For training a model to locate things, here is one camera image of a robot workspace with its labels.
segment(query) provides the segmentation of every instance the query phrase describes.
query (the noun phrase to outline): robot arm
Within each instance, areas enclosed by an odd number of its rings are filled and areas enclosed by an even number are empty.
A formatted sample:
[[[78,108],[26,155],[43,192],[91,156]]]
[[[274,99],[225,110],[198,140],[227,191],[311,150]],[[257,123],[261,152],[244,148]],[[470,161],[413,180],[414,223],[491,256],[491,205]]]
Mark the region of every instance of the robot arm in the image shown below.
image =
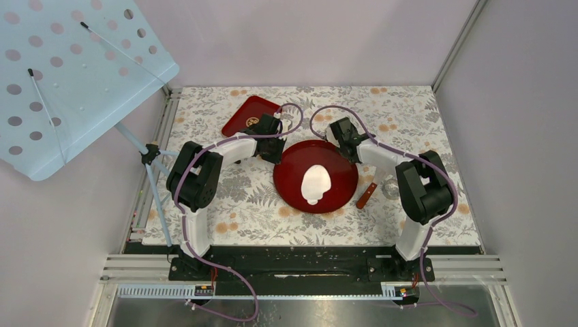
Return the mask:
[[[452,204],[453,197],[447,181],[417,160],[409,161],[377,146],[367,135],[360,135],[349,118],[331,123],[326,130],[326,138],[352,163],[370,164],[397,176],[401,205],[409,219],[406,220],[395,248],[402,266],[405,266],[404,262],[415,262],[434,218],[447,212]],[[420,157],[445,172],[436,152],[427,151]],[[428,183],[424,185],[422,178],[429,179]]]
[[[279,123],[279,119],[263,114],[259,123],[235,135],[276,134]],[[207,206],[215,197],[221,169],[257,155],[278,164],[284,146],[285,140],[280,138],[243,138],[207,151],[194,164],[193,168],[200,169],[187,175],[179,194],[179,202],[191,209],[191,213],[187,214],[186,229],[189,243],[198,255],[203,256],[211,245],[207,232]],[[192,141],[183,145],[166,181],[166,187],[173,197],[186,168],[201,150],[202,146]],[[181,244],[181,249],[185,254],[193,256],[185,244]]]

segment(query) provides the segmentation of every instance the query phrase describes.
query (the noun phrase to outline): red tray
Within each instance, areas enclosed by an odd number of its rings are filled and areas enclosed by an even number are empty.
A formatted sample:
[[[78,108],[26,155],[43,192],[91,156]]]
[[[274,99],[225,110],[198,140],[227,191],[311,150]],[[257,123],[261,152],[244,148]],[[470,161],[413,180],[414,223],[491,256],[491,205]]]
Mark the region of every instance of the red tray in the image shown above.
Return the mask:
[[[305,172],[313,165],[327,169],[331,188],[315,205],[307,203],[301,194]],[[343,158],[335,146],[321,140],[294,144],[283,152],[281,163],[273,169],[273,182],[279,195],[293,208],[305,213],[330,213],[341,208],[355,193],[359,175],[354,163]]]
[[[223,126],[221,133],[225,137],[233,136],[238,131],[258,123],[265,112],[272,115],[275,114],[277,109],[279,109],[278,104],[253,95],[241,105],[233,117]]]

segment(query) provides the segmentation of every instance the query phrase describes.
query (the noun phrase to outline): wooden handle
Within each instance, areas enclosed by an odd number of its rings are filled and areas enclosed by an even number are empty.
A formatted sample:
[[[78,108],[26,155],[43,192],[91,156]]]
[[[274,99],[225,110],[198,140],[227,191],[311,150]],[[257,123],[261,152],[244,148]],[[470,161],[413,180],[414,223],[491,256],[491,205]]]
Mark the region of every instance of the wooden handle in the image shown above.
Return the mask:
[[[363,207],[365,206],[365,204],[367,203],[367,201],[369,200],[369,198],[371,197],[371,195],[374,193],[374,191],[377,188],[377,184],[372,183],[369,185],[369,187],[367,188],[367,190],[365,190],[365,193],[363,193],[363,195],[361,196],[361,198],[359,198],[359,200],[357,200],[357,203],[355,204],[355,206],[358,209],[363,209]]]

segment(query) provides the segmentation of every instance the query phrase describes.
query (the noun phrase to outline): white wall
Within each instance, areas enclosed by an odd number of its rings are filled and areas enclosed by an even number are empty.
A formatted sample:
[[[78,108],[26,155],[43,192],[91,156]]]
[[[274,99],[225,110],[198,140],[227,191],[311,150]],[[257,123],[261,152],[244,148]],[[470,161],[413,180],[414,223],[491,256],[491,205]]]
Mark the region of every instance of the white wall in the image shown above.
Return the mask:
[[[490,1],[438,92],[524,326],[578,325],[578,1]]]
[[[144,142],[163,101],[158,91],[123,120]],[[0,161],[0,326],[84,324],[143,169],[138,151],[115,129],[45,181]]]
[[[475,0],[136,0],[173,86],[431,84]]]

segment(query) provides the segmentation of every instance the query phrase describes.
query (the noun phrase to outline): flower pattern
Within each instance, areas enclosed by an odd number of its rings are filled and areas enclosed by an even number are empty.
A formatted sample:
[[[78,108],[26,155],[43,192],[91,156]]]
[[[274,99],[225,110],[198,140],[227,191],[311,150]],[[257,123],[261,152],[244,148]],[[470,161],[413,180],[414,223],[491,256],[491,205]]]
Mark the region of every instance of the flower pattern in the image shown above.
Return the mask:
[[[251,95],[276,104],[293,102],[305,111],[300,129],[288,136],[286,148],[315,138],[309,120],[321,106],[339,104],[355,110],[377,139],[408,152],[435,149],[444,161],[459,192],[459,207],[448,220],[436,226],[432,245],[479,245],[470,206],[459,177],[457,163],[430,87],[187,87],[183,89],[167,150],[179,151],[193,140],[210,144],[221,140],[220,129]],[[294,125],[296,110],[282,114],[283,123]],[[321,112],[314,119],[317,131],[348,113],[336,109]],[[165,157],[170,168],[174,157]],[[363,210],[355,202],[367,189],[375,168],[358,165],[356,193],[343,208],[324,215],[302,213],[289,207],[273,184],[273,164],[259,158],[243,160],[222,170],[215,199],[208,208],[209,240],[219,245],[392,245],[403,228],[406,214],[399,201],[397,181],[388,176]],[[161,175],[161,198],[168,191]],[[163,205],[171,239],[181,242],[179,210],[172,201]],[[166,244],[155,206],[144,233],[143,244]]]

